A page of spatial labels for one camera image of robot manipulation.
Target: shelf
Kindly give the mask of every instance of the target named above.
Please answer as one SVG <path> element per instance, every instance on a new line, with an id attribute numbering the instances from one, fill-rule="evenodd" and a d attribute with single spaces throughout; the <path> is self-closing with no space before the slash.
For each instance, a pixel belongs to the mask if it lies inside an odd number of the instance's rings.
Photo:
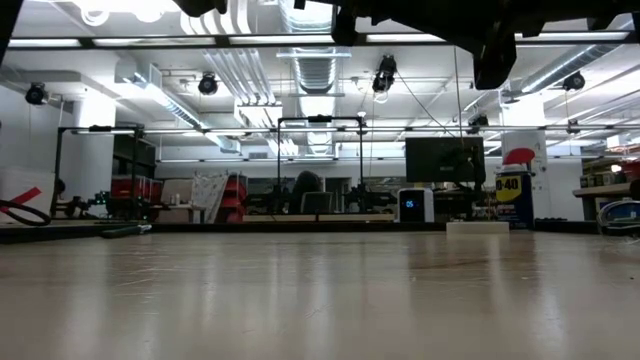
<path id="1" fill-rule="evenodd" d="M 610 195 L 631 195 L 631 183 L 596 186 L 573 191 L 575 197 L 598 197 Z"/>

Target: chair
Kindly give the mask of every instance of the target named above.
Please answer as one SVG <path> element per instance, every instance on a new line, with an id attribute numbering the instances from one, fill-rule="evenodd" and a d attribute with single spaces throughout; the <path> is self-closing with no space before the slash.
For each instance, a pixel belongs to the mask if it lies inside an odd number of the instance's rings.
<path id="1" fill-rule="evenodd" d="M 333 194 L 328 192 L 308 192 L 302 195 L 301 214 L 330 214 Z"/>

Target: table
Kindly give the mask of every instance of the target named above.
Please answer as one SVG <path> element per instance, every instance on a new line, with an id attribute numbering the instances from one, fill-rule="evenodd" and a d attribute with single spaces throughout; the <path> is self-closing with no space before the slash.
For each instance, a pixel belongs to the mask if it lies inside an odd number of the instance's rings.
<path id="1" fill-rule="evenodd" d="M 584 219 L 593 221 L 599 212 L 596 204 L 598 198 L 621 200 L 623 197 L 631 196 L 631 184 L 632 183 L 614 184 L 578 189 L 573 191 L 573 196 L 582 199 Z"/>
<path id="2" fill-rule="evenodd" d="M 394 214 L 245 215 L 244 222 L 392 222 Z"/>
<path id="3" fill-rule="evenodd" d="M 154 210 L 186 210 L 189 213 L 189 220 L 194 224 L 204 224 L 205 223 L 205 213 L 206 210 L 203 207 L 193 206 L 191 204 L 180 204 L 180 205 L 154 205 L 151 207 Z M 198 212 L 198 221 L 194 221 L 195 213 Z"/>

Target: ceiling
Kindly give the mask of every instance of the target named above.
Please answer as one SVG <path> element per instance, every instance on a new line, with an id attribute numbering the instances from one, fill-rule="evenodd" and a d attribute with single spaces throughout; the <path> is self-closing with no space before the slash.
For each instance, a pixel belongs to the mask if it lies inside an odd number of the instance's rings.
<path id="1" fill-rule="evenodd" d="M 249 25 L 253 32 L 261 34 L 282 33 L 281 19 L 277 1 L 252 1 L 248 12 Z M 620 17 L 612 28 L 627 21 Z M 405 26 L 387 21 L 376 27 L 371 26 L 364 19 L 358 21 L 360 32 L 409 32 L 413 31 Z M 545 30 L 576 31 L 586 30 L 585 21 L 571 21 L 549 24 Z M 80 19 L 79 8 L 70 2 L 49 3 L 46 0 L 26 1 L 20 14 L 14 37 L 45 37 L 45 36 L 143 36 L 143 35 L 185 35 L 180 27 L 180 14 L 166 13 L 159 21 L 143 23 L 132 14 L 114 13 L 102 26 L 90 27 Z M 537 70 L 543 68 L 560 57 L 572 46 L 553 47 L 520 47 L 518 60 L 510 75 L 510 82 L 527 78 Z M 282 101 L 285 115 L 300 115 L 294 85 L 292 62 L 289 59 L 278 58 L 279 52 L 288 49 L 261 48 L 258 50 L 260 59 L 276 97 Z M 473 63 L 470 54 L 463 50 L 456 50 L 452 46 L 424 46 L 424 47 L 358 47 L 350 49 L 351 57 L 338 62 L 337 77 L 341 82 L 344 96 L 336 98 L 336 115 L 354 116 L 359 111 L 367 113 L 368 126 L 421 126 L 435 125 L 423 111 L 427 106 L 429 113 L 442 124 L 454 125 L 460 109 L 478 99 L 482 92 L 472 87 Z M 358 89 L 353 78 L 359 79 L 360 87 L 370 81 L 377 69 L 381 56 L 393 54 L 398 63 L 396 82 L 389 92 L 389 100 L 384 104 L 373 101 L 371 91 Z M 457 56 L 457 67 L 454 61 Z M 105 89 L 119 94 L 118 100 L 122 106 L 118 110 L 118 121 L 139 122 L 147 128 L 174 127 L 176 121 L 173 116 L 150 99 L 135 98 L 123 93 L 118 84 L 114 83 L 114 68 L 118 60 L 133 57 L 140 62 L 153 63 L 163 71 L 163 85 L 165 90 L 179 97 L 188 106 L 216 121 L 221 126 L 233 127 L 237 123 L 228 120 L 233 112 L 235 99 L 229 91 L 221 86 L 214 96 L 202 96 L 197 90 L 197 84 L 205 71 L 210 71 L 207 61 L 200 50 L 136 50 L 136 51 L 47 51 L 38 52 L 9 51 L 3 66 L 15 71 L 76 71 L 83 76 L 102 84 Z M 640 47 L 623 45 L 610 55 L 597 60 L 586 68 L 582 74 L 587 81 L 587 87 L 582 93 L 568 93 L 564 91 L 546 90 L 543 92 L 545 102 L 546 123 L 566 123 L 566 118 L 585 112 L 594 107 L 615 107 L 622 101 L 638 99 L 637 103 L 621 107 L 605 117 L 592 119 L 596 123 L 617 123 L 626 121 L 627 124 L 640 123 L 633 120 L 640 117 L 640 97 L 633 94 L 638 90 L 640 72 L 629 75 L 608 84 L 590 89 L 625 70 L 638 65 Z M 417 98 L 408 90 L 410 88 Z M 616 101 L 624 95 L 623 100 Z M 483 104 L 482 111 L 487 113 L 491 123 L 499 124 L 500 107 L 497 93 L 493 92 L 485 97 L 493 101 Z M 467 113 L 463 119 L 471 116 Z M 582 139 L 605 139 L 609 132 L 597 132 L 583 136 Z M 395 141 L 398 134 L 375 134 L 369 140 Z M 567 134 L 551 133 L 549 137 L 562 138 Z M 355 141 L 350 135 L 334 134 L 335 141 Z M 294 138 L 304 141 L 303 137 Z M 180 136 L 167 137 L 165 145 L 206 145 L 206 139 L 186 138 Z"/>

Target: monitor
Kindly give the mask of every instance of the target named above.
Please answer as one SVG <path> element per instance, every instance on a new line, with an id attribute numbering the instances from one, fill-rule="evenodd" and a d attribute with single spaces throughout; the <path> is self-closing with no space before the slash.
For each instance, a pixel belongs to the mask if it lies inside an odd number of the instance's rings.
<path id="1" fill-rule="evenodd" d="M 468 159 L 471 154 L 476 154 L 481 170 L 485 171 L 484 139 L 479 136 L 463 139 L 464 148 L 460 138 L 408 138 L 405 148 L 407 181 L 474 181 L 474 166 Z"/>

